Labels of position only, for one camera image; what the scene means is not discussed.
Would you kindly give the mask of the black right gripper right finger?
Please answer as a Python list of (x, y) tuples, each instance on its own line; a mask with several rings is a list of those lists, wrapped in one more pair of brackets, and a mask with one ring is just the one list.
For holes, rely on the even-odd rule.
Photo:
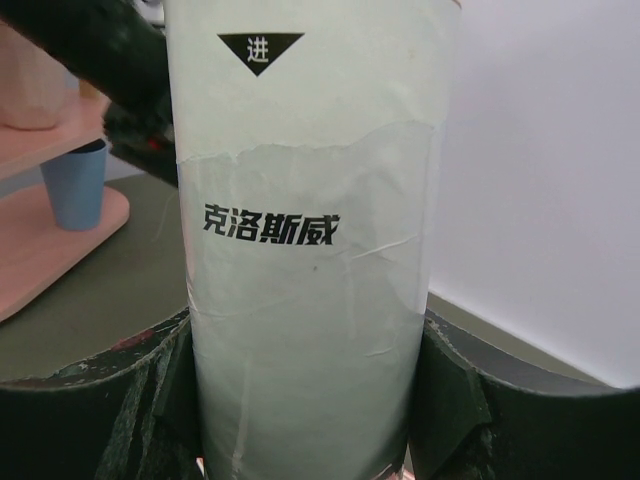
[(636, 479), (639, 390), (550, 372), (427, 311), (409, 450), (418, 479)]

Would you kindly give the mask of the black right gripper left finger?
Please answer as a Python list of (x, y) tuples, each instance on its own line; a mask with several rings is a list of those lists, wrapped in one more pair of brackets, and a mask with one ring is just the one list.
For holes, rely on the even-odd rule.
[(188, 310), (1, 384), (4, 479), (201, 479), (200, 454)]

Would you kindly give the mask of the white shuttlecock tube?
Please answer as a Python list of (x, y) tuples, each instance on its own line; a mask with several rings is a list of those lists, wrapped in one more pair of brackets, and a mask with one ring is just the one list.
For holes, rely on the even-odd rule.
[(401, 469), (461, 13), (165, 4), (208, 478)]

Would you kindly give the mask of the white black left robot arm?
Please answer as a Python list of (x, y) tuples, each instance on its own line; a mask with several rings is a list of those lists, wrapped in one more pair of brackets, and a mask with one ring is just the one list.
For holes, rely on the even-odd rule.
[(111, 154), (176, 186), (166, 37), (131, 1), (4, 1), (1, 19), (104, 94)]

